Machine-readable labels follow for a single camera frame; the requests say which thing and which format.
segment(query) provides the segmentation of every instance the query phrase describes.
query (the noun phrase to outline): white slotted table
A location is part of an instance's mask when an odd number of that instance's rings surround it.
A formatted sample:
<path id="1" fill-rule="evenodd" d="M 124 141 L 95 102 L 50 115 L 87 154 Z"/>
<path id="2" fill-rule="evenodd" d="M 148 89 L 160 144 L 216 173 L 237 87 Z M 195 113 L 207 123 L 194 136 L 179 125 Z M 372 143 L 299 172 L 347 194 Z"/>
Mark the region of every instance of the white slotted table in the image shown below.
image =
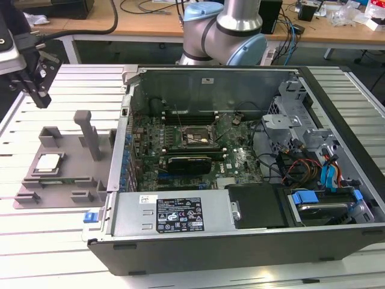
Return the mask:
<path id="1" fill-rule="evenodd" d="M 64 65 L 50 89 L 52 103 L 45 110 L 36 108 L 29 96 L 18 97 L 0 125 L 0 196 L 14 196 L 18 192 L 39 147 L 38 135 L 43 126 L 57 126 L 63 133 L 79 133 L 73 115 L 78 109 L 86 109 L 91 110 L 91 123 L 99 134 L 117 127 L 124 94 L 122 69 L 123 65 Z M 352 76 L 337 67 L 311 70 L 357 134 L 364 136 L 365 131 L 376 131 L 366 138 L 366 147 L 377 148 L 373 153 L 377 161 L 383 160 L 385 150 L 379 151 L 385 146 L 385 122 L 376 114 L 378 109 L 370 106 L 374 101 L 363 94 L 363 88 L 350 85 Z M 363 117 L 369 121 L 356 122 Z M 110 274 L 84 242 L 87 236 L 82 234 L 82 220 L 88 208 L 15 210 L 12 204 L 13 200 L 0 200 L 1 289 L 385 287 L 385 243 L 364 248 L 342 261 L 117 277 Z M 304 278 L 321 282 L 303 284 Z"/>

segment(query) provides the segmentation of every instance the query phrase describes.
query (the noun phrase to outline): warning label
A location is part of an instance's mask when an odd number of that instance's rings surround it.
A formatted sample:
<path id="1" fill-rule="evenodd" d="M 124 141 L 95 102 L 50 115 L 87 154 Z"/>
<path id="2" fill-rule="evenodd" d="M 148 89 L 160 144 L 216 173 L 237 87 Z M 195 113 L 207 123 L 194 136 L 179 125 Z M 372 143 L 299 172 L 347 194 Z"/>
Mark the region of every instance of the warning label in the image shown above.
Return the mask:
<path id="1" fill-rule="evenodd" d="M 158 233 L 204 231 L 200 197 L 156 200 Z"/>

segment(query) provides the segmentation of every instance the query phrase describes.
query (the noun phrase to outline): black cable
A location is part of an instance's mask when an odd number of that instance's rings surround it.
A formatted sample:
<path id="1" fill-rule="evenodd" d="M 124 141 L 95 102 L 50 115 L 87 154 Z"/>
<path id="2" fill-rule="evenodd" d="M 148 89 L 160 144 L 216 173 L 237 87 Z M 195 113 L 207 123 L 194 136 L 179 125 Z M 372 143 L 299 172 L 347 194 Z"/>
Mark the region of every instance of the black cable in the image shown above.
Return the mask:
<path id="1" fill-rule="evenodd" d="M 79 34 L 92 34 L 92 35 L 105 35 L 105 34 L 110 34 L 115 31 L 115 29 L 118 26 L 118 11 L 116 10 L 116 6 L 114 3 L 114 0 L 109 0 L 109 3 L 111 4 L 112 11 L 114 12 L 114 24 L 110 29 L 107 30 L 67 30 L 67 31 L 62 31 L 62 32 L 57 32 L 57 33 L 52 33 L 50 35 L 45 35 L 42 36 L 38 42 L 39 43 L 44 43 L 48 40 L 68 36 L 68 35 L 79 35 Z"/>
<path id="2" fill-rule="evenodd" d="M 180 0 L 180 3 L 182 4 L 183 15 L 185 15 L 185 0 Z"/>
<path id="3" fill-rule="evenodd" d="M 170 8 L 172 6 L 175 6 L 175 4 L 171 4 L 169 6 L 166 6 L 166 7 L 163 7 L 163 8 L 159 8 L 159 9 L 156 9 L 156 10 L 151 10 L 151 11 L 148 11 L 148 12 L 136 12 L 136 11 L 129 11 L 127 9 L 124 9 L 123 8 L 123 4 L 126 2 L 127 0 L 123 0 L 121 3 L 120 3 L 120 9 L 124 12 L 127 12 L 127 13 L 130 13 L 130 14 L 151 14 L 151 13 L 154 13 L 154 12 L 158 12 L 158 11 L 161 11 L 161 10 L 164 10 L 166 8 Z M 151 0 L 145 0 L 143 2 L 140 2 L 139 3 L 139 6 L 142 6 L 144 3 L 147 3 L 147 2 L 150 2 Z"/>
<path id="4" fill-rule="evenodd" d="M 381 73 L 381 75 L 377 78 L 377 80 L 373 83 L 372 85 L 372 88 L 370 89 L 370 91 L 373 91 L 374 87 L 377 85 L 377 83 L 380 81 L 380 79 L 382 79 L 382 77 L 385 75 L 385 71 L 383 73 Z"/>
<path id="5" fill-rule="evenodd" d="M 372 60 L 372 61 L 374 61 L 374 62 L 383 63 L 382 61 L 379 61 L 379 60 L 376 60 L 376 59 L 370 57 L 368 54 L 371 54 L 371 55 L 373 55 L 373 56 L 379 57 L 379 56 L 383 56 L 384 53 L 375 54 L 375 53 L 371 53 L 371 52 L 368 51 L 368 50 L 361 50 L 361 51 L 362 51 L 361 57 L 360 57 L 360 58 L 356 58 L 356 59 L 359 59 L 359 60 L 360 60 L 359 62 L 361 62 L 361 60 L 362 60 L 364 57 L 367 57 L 367 58 L 369 58 L 370 60 Z"/>
<path id="6" fill-rule="evenodd" d="M 374 56 L 382 56 L 385 54 L 385 51 L 383 50 L 378 50 L 379 54 L 376 54 L 376 53 L 373 53 L 373 52 L 370 52 L 369 50 L 366 51 L 366 53 L 369 53 L 371 55 L 374 55 Z"/>
<path id="7" fill-rule="evenodd" d="M 254 147 L 253 147 L 253 142 L 254 142 L 254 136 L 255 136 L 255 133 L 257 131 L 257 127 L 260 125 L 260 123 L 262 122 L 262 119 L 260 119 L 258 121 L 258 123 L 256 123 L 254 125 L 254 129 L 253 129 L 253 132 L 251 133 L 251 139 L 250 139 L 250 143 L 251 143 L 251 146 L 252 146 L 252 149 L 254 150 Z"/>
<path id="8" fill-rule="evenodd" d="M 271 167 L 272 167 L 273 165 L 278 166 L 277 163 L 272 163 L 272 164 L 270 165 L 270 167 L 269 167 L 269 176 L 264 176 L 264 177 L 263 177 L 263 178 L 269 178 L 269 179 L 268 179 L 267 181 L 265 181 L 265 182 L 270 182 L 271 178 L 273 177 L 273 176 L 271 175 L 271 172 L 273 171 L 273 170 L 271 169 Z"/>
<path id="9" fill-rule="evenodd" d="M 281 23 L 283 23 L 283 24 L 286 25 L 286 32 L 287 32 L 287 35 L 286 35 L 286 40 L 285 40 L 285 42 L 283 43 L 283 45 L 281 45 L 280 49 L 279 49 L 278 52 L 277 52 L 277 55 L 273 58 L 272 63 L 275 62 L 276 60 L 278 60 L 281 56 L 283 56 L 283 55 L 285 55 L 286 53 L 288 53 L 288 50 L 289 50 L 290 45 L 288 45 L 287 47 L 285 47 L 285 46 L 286 46 L 286 44 L 287 44 L 288 41 L 289 41 L 289 43 L 291 43 L 292 37 L 293 37 L 293 35 L 292 35 L 292 33 L 291 33 L 291 26 L 290 26 L 290 23 L 292 23 L 292 22 L 291 22 L 291 20 L 285 15 L 285 12 L 283 11 L 283 8 L 282 8 L 282 7 L 281 7 L 281 12 L 282 12 L 282 13 L 280 13 L 280 15 L 284 18 L 284 20 L 280 20 L 280 19 L 279 19 L 279 22 L 281 22 Z"/>
<path id="10" fill-rule="evenodd" d="M 293 13 L 296 13 L 295 12 L 295 9 L 294 10 L 291 10 L 290 7 L 288 8 L 290 12 L 293 12 Z"/>
<path id="11" fill-rule="evenodd" d="M 271 154 L 260 154 L 260 155 L 257 155 L 257 156 L 256 156 L 257 160 L 258 160 L 261 164 L 263 164 L 265 167 L 268 167 L 269 169 L 273 170 L 274 172 L 276 172 L 276 173 L 278 173 L 280 176 L 282 176 L 282 173 L 281 173 L 279 170 L 277 170 L 276 168 L 274 168 L 273 165 L 269 165 L 269 164 L 265 163 L 264 161 L 262 161 L 262 160 L 260 159 L 260 157 L 263 156 L 263 155 L 271 155 Z M 293 182 L 296 182 L 296 183 L 299 183 L 299 184 L 301 183 L 301 180 L 293 178 L 293 177 L 292 177 L 291 175 L 289 175 L 288 173 L 285 174 L 285 177 L 286 177 L 286 179 L 288 179 L 288 180 L 290 180 L 290 181 L 293 181 Z"/>
<path id="12" fill-rule="evenodd" d="M 260 112 L 263 112 L 263 110 L 260 109 L 260 107 L 253 101 L 241 101 L 236 108 L 234 109 L 235 113 L 238 113 L 239 108 L 241 107 L 242 104 L 252 104 L 254 105 Z"/>
<path id="13" fill-rule="evenodd" d="M 161 10 L 161 11 L 154 11 L 154 10 L 151 10 L 151 9 L 146 9 L 144 7 L 142 7 L 142 5 L 146 3 L 146 2 L 142 2 L 142 3 L 139 3 L 137 4 L 137 7 L 142 11 L 142 12 L 151 12 L 153 14 L 164 14 L 164 15 L 171 15 L 171 12 L 169 11 L 164 11 L 164 10 Z"/>
<path id="14" fill-rule="evenodd" d="M 282 4 L 282 5 L 287 5 L 285 11 L 287 11 L 290 7 L 294 6 L 296 3 L 292 3 L 292 4 Z"/>
<path id="15" fill-rule="evenodd" d="M 178 13 L 179 18 L 182 17 L 182 15 L 181 15 L 181 13 L 180 13 L 180 10 L 179 10 L 178 0 L 175 0 L 175 4 L 174 4 L 174 5 L 176 5 L 176 11 L 177 11 L 177 13 Z"/>

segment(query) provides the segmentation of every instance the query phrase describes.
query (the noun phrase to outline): robotic arm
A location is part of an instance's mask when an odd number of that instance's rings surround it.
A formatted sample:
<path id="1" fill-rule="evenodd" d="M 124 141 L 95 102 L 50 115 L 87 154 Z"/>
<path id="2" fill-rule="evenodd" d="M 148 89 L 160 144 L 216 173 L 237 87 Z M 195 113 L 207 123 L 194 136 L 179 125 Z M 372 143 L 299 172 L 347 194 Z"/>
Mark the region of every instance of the robotic arm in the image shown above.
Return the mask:
<path id="1" fill-rule="evenodd" d="M 11 90 L 28 93 L 37 107 L 46 108 L 61 61 L 39 51 L 45 47 L 39 41 L 11 0 L 0 0 L 0 77 Z"/>
<path id="2" fill-rule="evenodd" d="M 190 4 L 184 15 L 181 65 L 255 65 L 267 41 L 260 34 L 260 0 Z"/>

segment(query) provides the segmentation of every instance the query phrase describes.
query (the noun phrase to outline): wire bundle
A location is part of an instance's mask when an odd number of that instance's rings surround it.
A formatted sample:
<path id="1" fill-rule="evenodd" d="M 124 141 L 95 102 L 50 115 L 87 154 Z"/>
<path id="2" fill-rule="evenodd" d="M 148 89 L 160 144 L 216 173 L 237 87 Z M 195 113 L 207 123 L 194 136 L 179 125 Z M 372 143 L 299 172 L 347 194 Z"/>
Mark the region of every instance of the wire bundle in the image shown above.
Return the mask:
<path id="1" fill-rule="evenodd" d="M 324 155 L 324 158 L 326 161 L 329 161 L 330 157 L 328 155 Z M 339 188 L 341 188 L 341 169 L 339 168 L 339 166 L 337 165 L 337 163 L 334 161 L 331 163 L 331 165 L 336 169 L 337 171 L 337 185 Z"/>
<path id="2" fill-rule="evenodd" d="M 277 51 L 276 56 L 273 58 L 272 63 L 275 61 L 278 61 L 280 57 L 286 55 L 286 60 L 284 62 L 284 66 L 289 63 L 290 58 L 292 57 L 293 53 L 297 50 L 298 42 L 301 40 L 301 35 L 296 35 L 294 31 L 294 26 L 291 20 L 285 15 L 285 12 L 281 8 L 282 14 L 280 14 L 283 19 L 278 19 L 278 22 L 285 24 L 285 27 L 287 29 L 288 35 L 286 36 L 286 40 L 281 45 L 279 50 Z"/>
<path id="3" fill-rule="evenodd" d="M 304 177 L 300 180 L 300 182 L 296 183 L 296 184 L 292 184 L 291 188 L 302 187 L 308 181 L 314 180 L 318 176 L 318 173 L 319 173 L 318 168 L 322 168 L 320 163 L 315 161 L 315 160 L 311 160 L 310 158 L 301 158 L 301 159 L 293 162 L 293 164 L 291 165 L 291 167 L 288 170 L 288 174 L 290 174 L 290 172 L 294 169 L 296 164 L 302 164 L 306 169 L 306 173 L 305 173 Z M 282 183 L 284 183 L 286 178 L 287 177 L 285 176 L 282 179 Z"/>
<path id="4" fill-rule="evenodd" d="M 143 2 L 140 2 L 139 4 L 137 4 L 137 7 L 139 10 L 141 10 L 141 12 L 139 11 L 130 11 L 130 10 L 127 10 L 125 8 L 123 8 L 123 4 L 126 2 L 127 0 L 123 0 L 121 3 L 120 3 L 120 9 L 124 12 L 127 12 L 127 13 L 130 13 L 130 14 L 170 14 L 169 12 L 166 12 L 164 11 L 165 9 L 167 8 L 170 8 L 172 6 L 175 6 L 178 7 L 178 4 L 177 4 L 177 1 L 175 1 L 175 4 L 171 4 L 169 6 L 166 6 L 166 7 L 162 7 L 162 8 L 159 8 L 159 9 L 155 9 L 155 10 L 148 10 L 146 8 L 144 8 L 142 5 L 145 4 L 145 3 L 148 3 L 148 2 L 151 2 L 152 0 L 145 0 Z"/>

